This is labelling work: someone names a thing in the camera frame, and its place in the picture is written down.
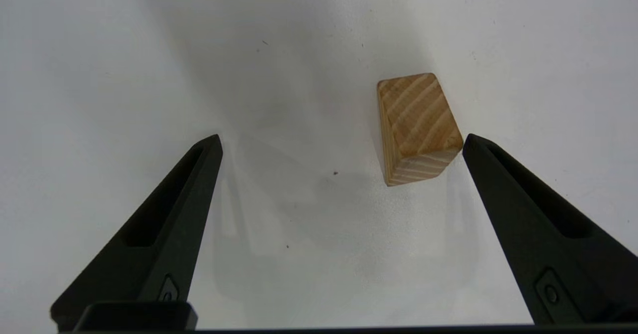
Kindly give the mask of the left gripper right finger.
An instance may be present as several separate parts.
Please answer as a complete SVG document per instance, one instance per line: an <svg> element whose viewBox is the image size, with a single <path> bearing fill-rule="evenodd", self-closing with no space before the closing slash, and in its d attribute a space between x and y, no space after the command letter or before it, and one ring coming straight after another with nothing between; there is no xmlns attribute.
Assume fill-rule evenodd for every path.
<svg viewBox="0 0 638 334"><path fill-rule="evenodd" d="M638 260L492 141L463 157L537 325L637 323Z"/></svg>

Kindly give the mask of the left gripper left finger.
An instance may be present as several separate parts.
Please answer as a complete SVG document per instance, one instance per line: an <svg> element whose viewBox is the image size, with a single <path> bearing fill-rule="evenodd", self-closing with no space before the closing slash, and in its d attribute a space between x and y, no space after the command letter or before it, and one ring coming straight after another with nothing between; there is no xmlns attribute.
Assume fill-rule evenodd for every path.
<svg viewBox="0 0 638 334"><path fill-rule="evenodd" d="M52 304L58 330L100 302L187 300L222 157L218 135L189 148Z"/></svg>

